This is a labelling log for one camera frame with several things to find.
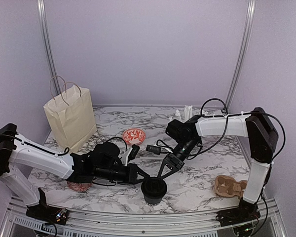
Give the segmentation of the black plastic cup lid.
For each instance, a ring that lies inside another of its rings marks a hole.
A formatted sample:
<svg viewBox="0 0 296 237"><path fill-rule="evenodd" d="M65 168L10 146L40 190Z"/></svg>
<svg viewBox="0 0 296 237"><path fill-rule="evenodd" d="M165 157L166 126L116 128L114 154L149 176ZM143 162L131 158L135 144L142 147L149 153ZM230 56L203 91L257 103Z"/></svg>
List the black plastic cup lid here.
<svg viewBox="0 0 296 237"><path fill-rule="evenodd" d="M150 177L142 182L141 190L145 197L162 198L167 193L167 184L158 177Z"/></svg>

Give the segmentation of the brown cardboard cup carrier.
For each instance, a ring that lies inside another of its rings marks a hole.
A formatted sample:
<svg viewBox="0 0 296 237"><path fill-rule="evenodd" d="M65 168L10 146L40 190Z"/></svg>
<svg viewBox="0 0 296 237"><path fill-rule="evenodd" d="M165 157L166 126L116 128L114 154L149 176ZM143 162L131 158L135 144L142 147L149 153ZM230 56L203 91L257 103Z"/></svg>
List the brown cardboard cup carrier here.
<svg viewBox="0 0 296 237"><path fill-rule="evenodd" d="M219 175L215 178L213 191L220 197L238 197L241 199L247 186L247 182L247 180L236 181L231 176Z"/></svg>

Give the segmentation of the beige paper bag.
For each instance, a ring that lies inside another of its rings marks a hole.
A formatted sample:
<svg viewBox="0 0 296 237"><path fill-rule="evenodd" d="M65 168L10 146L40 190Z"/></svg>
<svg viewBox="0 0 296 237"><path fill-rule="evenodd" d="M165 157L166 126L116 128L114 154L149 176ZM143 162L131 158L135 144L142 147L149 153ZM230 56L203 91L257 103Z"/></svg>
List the beige paper bag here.
<svg viewBox="0 0 296 237"><path fill-rule="evenodd" d="M61 93L43 108L57 144L72 153L97 131L90 90L74 82L65 81Z"/></svg>

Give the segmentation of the black paper coffee cup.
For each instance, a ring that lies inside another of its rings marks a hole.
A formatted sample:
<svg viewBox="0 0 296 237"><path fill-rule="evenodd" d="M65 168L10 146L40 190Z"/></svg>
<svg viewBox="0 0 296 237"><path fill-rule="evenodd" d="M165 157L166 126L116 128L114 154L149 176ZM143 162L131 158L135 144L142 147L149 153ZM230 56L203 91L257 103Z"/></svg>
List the black paper coffee cup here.
<svg viewBox="0 0 296 237"><path fill-rule="evenodd" d="M144 195L144 200L148 205L156 206L159 205L164 198L164 195L160 196L149 196L149 195Z"/></svg>

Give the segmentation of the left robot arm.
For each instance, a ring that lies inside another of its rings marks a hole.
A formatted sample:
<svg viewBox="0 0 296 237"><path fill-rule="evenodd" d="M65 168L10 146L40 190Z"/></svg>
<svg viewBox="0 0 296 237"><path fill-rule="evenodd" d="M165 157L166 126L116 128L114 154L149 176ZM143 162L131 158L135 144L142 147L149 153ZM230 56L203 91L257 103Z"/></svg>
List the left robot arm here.
<svg viewBox="0 0 296 237"><path fill-rule="evenodd" d="M139 146L134 145L120 156L119 147L112 142L97 144L94 150L78 155L68 148L57 153L39 145L16 131L9 123L0 129L0 180L18 195L27 207L42 220L52 216L45 194L33 187L16 167L23 164L52 173L75 184L91 183L95 178L116 181L122 184L137 184L149 177L136 164L131 163Z"/></svg>

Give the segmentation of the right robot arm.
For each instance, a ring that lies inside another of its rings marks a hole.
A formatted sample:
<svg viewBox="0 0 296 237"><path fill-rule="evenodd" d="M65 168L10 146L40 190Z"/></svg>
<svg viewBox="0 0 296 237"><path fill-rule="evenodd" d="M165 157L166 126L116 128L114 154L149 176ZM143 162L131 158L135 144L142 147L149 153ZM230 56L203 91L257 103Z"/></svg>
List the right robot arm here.
<svg viewBox="0 0 296 237"><path fill-rule="evenodd" d="M192 156L192 150L207 136L238 136L249 139L251 169L249 180L240 206L234 216L245 221L254 212L274 160L278 132L271 122L273 116L256 107L251 112L231 115L193 116L186 122L172 120L166 127L166 134L177 142L176 147L163 159L158 178L164 179L178 172L185 160Z"/></svg>

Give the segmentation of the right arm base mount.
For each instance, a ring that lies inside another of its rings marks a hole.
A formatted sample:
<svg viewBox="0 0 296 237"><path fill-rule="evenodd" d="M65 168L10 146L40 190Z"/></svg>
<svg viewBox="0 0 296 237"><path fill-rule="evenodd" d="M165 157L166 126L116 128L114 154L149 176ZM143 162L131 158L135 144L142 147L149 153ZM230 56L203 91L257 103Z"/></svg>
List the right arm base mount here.
<svg viewBox="0 0 296 237"><path fill-rule="evenodd" d="M249 203L240 199L236 208L221 210L217 212L216 220L219 221L221 227L241 224L260 218L257 203Z"/></svg>

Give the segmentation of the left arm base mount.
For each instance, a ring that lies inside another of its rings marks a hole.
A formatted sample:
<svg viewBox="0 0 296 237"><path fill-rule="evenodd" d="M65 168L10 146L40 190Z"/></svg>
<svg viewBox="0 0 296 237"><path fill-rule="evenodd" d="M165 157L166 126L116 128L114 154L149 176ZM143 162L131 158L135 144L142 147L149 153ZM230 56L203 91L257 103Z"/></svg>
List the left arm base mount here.
<svg viewBox="0 0 296 237"><path fill-rule="evenodd" d="M27 206L28 217L42 221L50 221L52 224L66 225L68 210L66 208L53 207L47 204L46 196L41 188L38 188L39 202L34 206Z"/></svg>

